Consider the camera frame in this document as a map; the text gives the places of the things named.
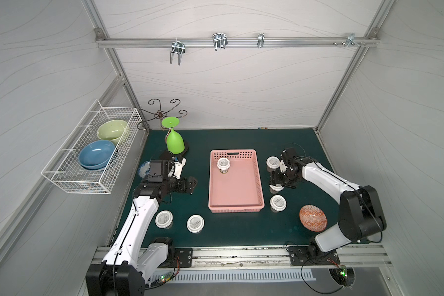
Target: dark green table surface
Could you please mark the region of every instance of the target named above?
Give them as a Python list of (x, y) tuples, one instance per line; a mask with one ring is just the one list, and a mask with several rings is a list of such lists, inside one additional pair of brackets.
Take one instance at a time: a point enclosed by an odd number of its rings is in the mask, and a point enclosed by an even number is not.
[[(324, 211), (328, 228), (337, 222), (338, 204), (324, 191), (309, 182), (299, 183), (296, 189), (285, 188), (281, 195), (286, 199), (286, 209), (273, 213), (270, 209), (269, 173), (266, 159), (277, 156), (287, 147), (295, 147), (300, 156), (315, 158), (326, 168), (332, 169), (313, 129), (250, 129), (250, 130), (179, 130), (189, 145), (185, 155), (186, 165), (182, 177), (194, 176), (198, 180), (194, 194), (173, 193), (170, 204), (161, 204), (158, 212), (169, 210), (173, 213), (173, 226), (170, 229), (156, 227), (154, 218), (148, 228), (142, 247), (147, 247), (155, 237), (171, 237), (176, 247), (197, 246), (243, 246), (273, 245), (292, 241), (308, 244), (316, 233), (302, 226), (299, 210), (306, 204), (313, 204)], [(146, 142), (140, 163), (158, 159), (166, 149), (165, 131), (151, 131)], [(212, 150), (254, 149), (257, 152), (261, 186), (265, 207), (256, 213), (218, 213), (208, 208), (209, 194), (209, 156)], [(142, 178), (136, 175), (127, 199), (117, 235), (130, 211), (131, 195)], [(199, 214), (205, 225), (198, 234), (186, 228), (191, 215)]]

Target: pink plastic basket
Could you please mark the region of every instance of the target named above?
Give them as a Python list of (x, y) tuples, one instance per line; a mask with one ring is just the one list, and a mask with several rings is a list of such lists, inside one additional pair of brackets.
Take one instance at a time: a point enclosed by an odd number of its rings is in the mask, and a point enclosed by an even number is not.
[[(217, 168), (219, 158), (230, 160), (229, 171)], [(213, 213), (259, 212), (265, 206), (253, 149), (211, 151), (209, 209)]]

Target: white cup lid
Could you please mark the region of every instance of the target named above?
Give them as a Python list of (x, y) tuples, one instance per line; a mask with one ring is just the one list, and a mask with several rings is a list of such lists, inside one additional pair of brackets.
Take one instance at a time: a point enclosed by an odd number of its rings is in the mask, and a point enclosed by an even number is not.
[(281, 186), (281, 184), (277, 184), (276, 186), (270, 184), (270, 188), (273, 189), (274, 191), (282, 191), (284, 189), (284, 187)]
[(161, 211), (156, 215), (156, 226), (166, 228), (173, 222), (173, 214), (170, 211)]
[(229, 169), (230, 168), (229, 159), (227, 159), (225, 157), (219, 158), (219, 160), (217, 161), (217, 167), (219, 169)]
[(270, 199), (270, 206), (273, 210), (280, 212), (286, 209), (286, 200), (281, 195), (273, 195)]
[(280, 160), (276, 156), (270, 156), (266, 160), (266, 165), (270, 169), (277, 169), (280, 166)]
[(198, 233), (204, 227), (204, 219), (200, 215), (192, 215), (187, 220), (186, 226), (193, 234)]

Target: white wall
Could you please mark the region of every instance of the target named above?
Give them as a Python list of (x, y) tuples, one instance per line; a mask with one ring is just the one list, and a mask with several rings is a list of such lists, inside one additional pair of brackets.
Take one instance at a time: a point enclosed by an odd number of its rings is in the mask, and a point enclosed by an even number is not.
[(0, 0), (0, 232), (115, 75), (79, 0)]
[[(121, 89), (109, 106), (131, 107)], [(98, 246), (106, 244), (141, 155), (137, 133), (110, 195), (54, 187), (0, 267), (0, 295), (77, 295)]]
[[(110, 37), (363, 36), (381, 0), (96, 0)], [(339, 48), (188, 48), (178, 66), (169, 48), (119, 49), (142, 108), (181, 99), (180, 129), (314, 127), (351, 57)], [(159, 122), (150, 121), (151, 128)]]
[(398, 0), (321, 131), (337, 172), (375, 187), (409, 295), (444, 295), (444, 0)]

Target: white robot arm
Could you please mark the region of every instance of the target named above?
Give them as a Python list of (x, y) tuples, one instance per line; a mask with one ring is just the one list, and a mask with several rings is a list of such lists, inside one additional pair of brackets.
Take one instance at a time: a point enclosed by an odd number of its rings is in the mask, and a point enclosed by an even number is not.
[(339, 204), (337, 224), (313, 239), (311, 252), (314, 256), (324, 256), (352, 241), (386, 229), (382, 206), (373, 187), (349, 182), (311, 157), (297, 156), (294, 148), (284, 150), (281, 158), (279, 169), (271, 173), (271, 185), (295, 188), (297, 182), (306, 180)]
[(171, 192), (190, 193), (197, 180), (181, 178), (180, 163), (150, 161), (149, 175), (136, 187), (130, 213), (109, 252), (100, 264), (91, 264), (86, 283), (90, 296), (142, 295), (148, 279), (165, 261), (174, 261), (174, 246), (169, 238), (157, 238), (138, 257), (148, 226), (161, 200)]

